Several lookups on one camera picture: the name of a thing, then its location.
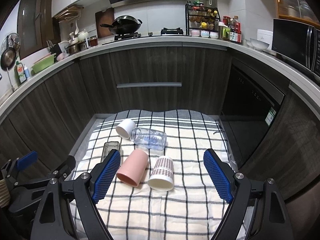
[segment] white cup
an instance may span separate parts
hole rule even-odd
[[[173,160],[168,156],[160,156],[148,180],[149,187],[168,191],[173,189]]]
[[[131,119],[124,119],[118,126],[116,127],[116,132],[123,139],[129,139],[131,136],[131,131],[136,128],[136,124]]]

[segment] drawer handle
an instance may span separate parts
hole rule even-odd
[[[138,87],[181,87],[181,82],[145,82],[118,84],[117,88],[138,88]]]

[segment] green basin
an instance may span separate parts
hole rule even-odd
[[[55,54],[48,56],[48,57],[40,60],[36,64],[34,64],[32,69],[35,72],[35,74],[40,72],[41,70],[44,70],[45,68],[51,66],[54,63],[54,55]]]

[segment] microwave oven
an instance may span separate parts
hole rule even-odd
[[[274,19],[272,50],[307,76],[320,77],[320,31],[315,27]]]

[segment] stove burner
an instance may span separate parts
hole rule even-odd
[[[128,34],[121,34],[115,36],[115,41],[125,40],[125,39],[132,39],[132,38],[139,38],[141,37],[140,33],[128,33]]]
[[[176,28],[176,29],[163,28],[161,30],[161,35],[183,35],[183,30],[181,28]]]

